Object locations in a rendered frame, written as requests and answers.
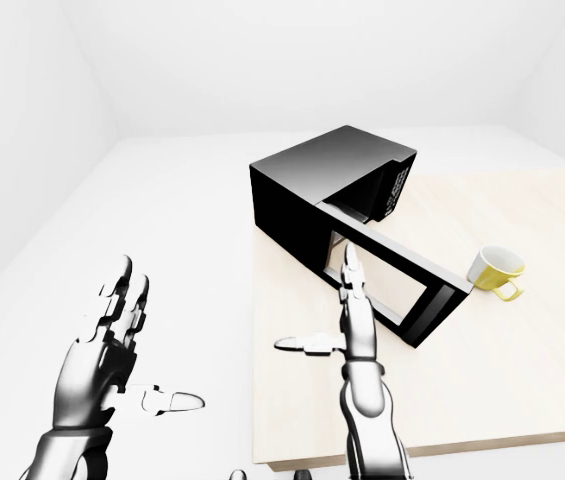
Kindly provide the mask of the black microwave body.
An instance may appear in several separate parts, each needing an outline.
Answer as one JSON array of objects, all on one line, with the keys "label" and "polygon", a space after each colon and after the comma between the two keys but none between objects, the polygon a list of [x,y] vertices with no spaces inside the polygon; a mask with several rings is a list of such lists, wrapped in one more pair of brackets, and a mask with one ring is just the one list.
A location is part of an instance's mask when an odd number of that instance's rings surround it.
[{"label": "black microwave body", "polygon": [[373,233],[395,208],[415,149],[352,126],[342,126],[249,166],[256,225],[330,286],[327,268],[332,234],[349,237],[412,277],[424,277],[425,261]]}]

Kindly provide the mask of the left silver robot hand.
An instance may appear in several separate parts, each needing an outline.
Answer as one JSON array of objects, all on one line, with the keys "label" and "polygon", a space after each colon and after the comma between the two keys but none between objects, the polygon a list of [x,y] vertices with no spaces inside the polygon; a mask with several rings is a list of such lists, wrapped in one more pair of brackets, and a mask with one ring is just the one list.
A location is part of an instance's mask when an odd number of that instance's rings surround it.
[{"label": "left silver robot hand", "polygon": [[206,406],[195,394],[129,382],[149,288],[148,277],[133,272],[129,256],[116,261],[61,367],[54,394],[55,428],[102,427],[118,410],[157,417]]}]

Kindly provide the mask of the yellow and white mug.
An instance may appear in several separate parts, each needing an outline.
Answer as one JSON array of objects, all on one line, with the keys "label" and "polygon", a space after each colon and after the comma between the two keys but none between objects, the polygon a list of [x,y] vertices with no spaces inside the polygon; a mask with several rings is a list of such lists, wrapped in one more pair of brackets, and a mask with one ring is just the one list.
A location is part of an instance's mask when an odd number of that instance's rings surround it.
[{"label": "yellow and white mug", "polygon": [[478,289],[492,291],[509,302],[524,293],[516,279],[526,271],[526,263],[515,251],[501,245],[484,245],[476,254],[466,275]]}]

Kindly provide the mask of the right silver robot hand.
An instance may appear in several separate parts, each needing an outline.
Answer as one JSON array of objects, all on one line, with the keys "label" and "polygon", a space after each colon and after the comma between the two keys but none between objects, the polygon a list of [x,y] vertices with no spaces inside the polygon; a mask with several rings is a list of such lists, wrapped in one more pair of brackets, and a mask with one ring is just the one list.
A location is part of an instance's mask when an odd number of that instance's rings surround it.
[{"label": "right silver robot hand", "polygon": [[376,360],[377,338],[373,308],[364,289],[363,265],[351,242],[344,250],[340,278],[341,333],[337,336],[314,333],[305,337],[286,337],[274,343],[276,349],[299,351],[308,356],[329,356],[339,351],[347,361]]}]

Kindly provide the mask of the black microwave door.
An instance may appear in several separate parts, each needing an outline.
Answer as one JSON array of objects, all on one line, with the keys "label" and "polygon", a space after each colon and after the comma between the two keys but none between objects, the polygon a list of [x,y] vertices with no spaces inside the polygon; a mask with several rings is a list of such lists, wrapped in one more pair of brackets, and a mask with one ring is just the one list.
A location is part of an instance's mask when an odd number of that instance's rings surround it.
[{"label": "black microwave door", "polygon": [[365,275],[376,319],[416,348],[468,297],[473,285],[384,236],[341,209],[317,204],[331,233],[320,277],[341,286],[340,263],[352,243]]}]

